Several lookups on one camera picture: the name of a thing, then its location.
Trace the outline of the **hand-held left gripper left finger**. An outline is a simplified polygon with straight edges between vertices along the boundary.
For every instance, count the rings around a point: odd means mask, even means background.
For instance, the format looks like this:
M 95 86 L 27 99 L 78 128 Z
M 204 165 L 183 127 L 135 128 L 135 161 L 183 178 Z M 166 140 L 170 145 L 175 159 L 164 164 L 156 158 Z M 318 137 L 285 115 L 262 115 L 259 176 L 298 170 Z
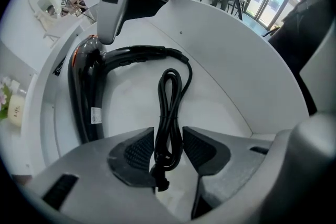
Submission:
M 26 197 L 53 223 L 167 223 L 149 173 L 154 129 L 80 145 L 45 168 Z

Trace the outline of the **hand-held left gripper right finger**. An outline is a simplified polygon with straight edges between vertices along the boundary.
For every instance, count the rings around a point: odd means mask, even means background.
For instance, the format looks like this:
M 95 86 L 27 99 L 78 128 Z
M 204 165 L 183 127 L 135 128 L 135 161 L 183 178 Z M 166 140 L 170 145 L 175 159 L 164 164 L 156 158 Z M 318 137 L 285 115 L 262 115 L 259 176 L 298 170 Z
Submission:
M 265 160 L 272 142 L 183 127 L 183 150 L 198 174 L 191 218 L 231 199 Z

